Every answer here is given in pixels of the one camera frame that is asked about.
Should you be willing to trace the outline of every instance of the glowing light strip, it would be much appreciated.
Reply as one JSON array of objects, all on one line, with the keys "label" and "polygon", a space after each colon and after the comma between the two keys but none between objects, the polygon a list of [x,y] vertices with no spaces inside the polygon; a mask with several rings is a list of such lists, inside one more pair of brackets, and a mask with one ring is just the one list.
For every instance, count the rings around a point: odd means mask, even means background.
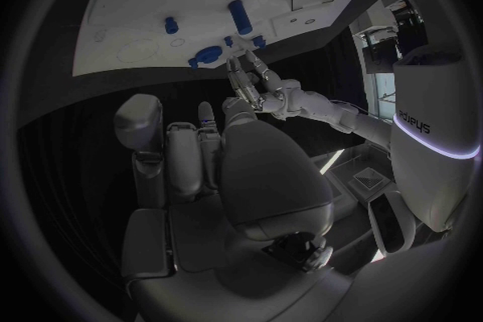
[{"label": "glowing light strip", "polygon": [[336,154],[331,157],[331,159],[320,169],[320,174],[323,175],[328,169],[336,162],[336,160],[341,156],[342,152],[344,149],[341,151],[336,151]]},{"label": "glowing light strip", "polygon": [[477,155],[480,152],[480,147],[475,151],[472,151],[471,153],[468,153],[466,155],[457,155],[455,153],[450,153],[448,151],[443,151],[442,149],[438,147],[434,147],[430,145],[429,143],[423,141],[420,137],[418,137],[416,134],[411,133],[408,129],[406,129],[403,124],[399,121],[398,117],[394,115],[394,123],[401,129],[404,133],[409,135],[411,138],[415,139],[417,142],[419,142],[421,145],[424,145],[428,149],[431,149],[432,151],[435,151],[436,153],[440,153],[441,155],[446,155],[447,157],[451,157],[452,159],[472,159],[475,155]]}]

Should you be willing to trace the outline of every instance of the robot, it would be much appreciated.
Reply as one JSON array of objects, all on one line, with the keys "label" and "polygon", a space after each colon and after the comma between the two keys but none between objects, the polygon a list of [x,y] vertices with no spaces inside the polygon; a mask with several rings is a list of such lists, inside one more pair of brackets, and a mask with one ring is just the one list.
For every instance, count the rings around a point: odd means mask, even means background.
[{"label": "robot", "polygon": [[469,75],[457,48],[421,47],[394,66],[392,125],[281,80],[251,51],[246,58],[266,93],[238,58],[228,58],[236,97],[223,104],[222,134],[207,102],[199,106],[199,128],[175,122],[164,133],[161,104],[142,94],[114,118],[118,139],[134,151],[140,207],[126,229],[122,275],[145,320],[293,320],[299,308],[324,320],[349,290],[352,279],[329,266],[327,181],[257,114],[327,122],[389,152],[398,191],[368,206],[384,255],[411,248],[416,217],[442,232],[464,205],[480,148],[474,91],[463,86]]}]

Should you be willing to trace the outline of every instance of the vent grille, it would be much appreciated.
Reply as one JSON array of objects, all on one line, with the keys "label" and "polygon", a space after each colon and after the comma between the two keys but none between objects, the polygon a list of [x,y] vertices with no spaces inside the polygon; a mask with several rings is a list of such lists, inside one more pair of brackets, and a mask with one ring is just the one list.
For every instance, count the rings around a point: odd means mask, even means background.
[{"label": "vent grille", "polygon": [[383,180],[384,176],[377,173],[373,168],[367,167],[357,173],[354,178],[370,191],[376,188]]}]

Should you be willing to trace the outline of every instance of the cable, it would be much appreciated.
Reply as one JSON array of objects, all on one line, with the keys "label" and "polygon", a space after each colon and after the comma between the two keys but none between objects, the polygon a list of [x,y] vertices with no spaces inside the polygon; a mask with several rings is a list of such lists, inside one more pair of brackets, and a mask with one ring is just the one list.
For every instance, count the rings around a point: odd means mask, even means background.
[{"label": "cable", "polygon": [[351,105],[351,106],[356,107],[356,108],[358,108],[359,110],[363,111],[364,113],[367,113],[368,115],[372,115],[373,117],[376,117],[377,119],[380,119],[380,120],[382,120],[382,121],[384,121],[384,122],[388,122],[388,123],[390,123],[390,124],[392,125],[392,121],[390,121],[389,119],[385,119],[385,118],[378,117],[376,114],[372,114],[372,113],[370,113],[369,111],[367,111],[367,110],[365,110],[365,109],[362,109],[360,106],[354,105],[353,103],[346,102],[346,101],[339,101],[339,100],[337,100],[337,99],[331,99],[331,100],[329,100],[329,101],[330,101],[330,102],[339,102],[339,103],[345,103],[345,104],[347,104],[347,105]]}]

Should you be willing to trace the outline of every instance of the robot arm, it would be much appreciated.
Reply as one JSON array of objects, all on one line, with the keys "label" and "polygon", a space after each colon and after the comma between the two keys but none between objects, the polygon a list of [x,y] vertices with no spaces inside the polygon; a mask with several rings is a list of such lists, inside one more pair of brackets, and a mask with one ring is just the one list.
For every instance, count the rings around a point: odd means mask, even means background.
[{"label": "robot arm", "polygon": [[297,80],[281,80],[253,52],[247,50],[246,58],[261,76],[268,93],[259,94],[236,57],[227,61],[230,82],[238,97],[252,105],[256,113],[271,113],[277,119],[300,116],[327,122],[343,133],[355,133],[378,145],[390,149],[391,125],[359,114],[349,103],[332,103],[328,98],[312,91],[303,91]]}]

